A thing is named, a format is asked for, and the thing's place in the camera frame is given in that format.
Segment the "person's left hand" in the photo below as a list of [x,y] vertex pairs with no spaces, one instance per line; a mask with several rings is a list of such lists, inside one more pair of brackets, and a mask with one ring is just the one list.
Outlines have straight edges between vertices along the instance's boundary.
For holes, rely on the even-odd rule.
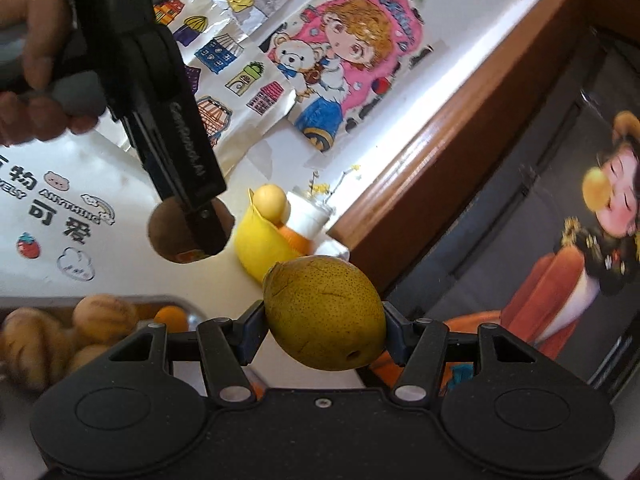
[[[26,82],[35,90],[47,88],[58,47],[70,31],[72,11],[67,0],[1,0],[3,28],[24,23],[27,35],[23,51]],[[65,131],[84,134],[98,120],[93,116],[67,115],[57,102],[37,96],[25,102],[16,94],[1,95],[1,144],[47,142]]]

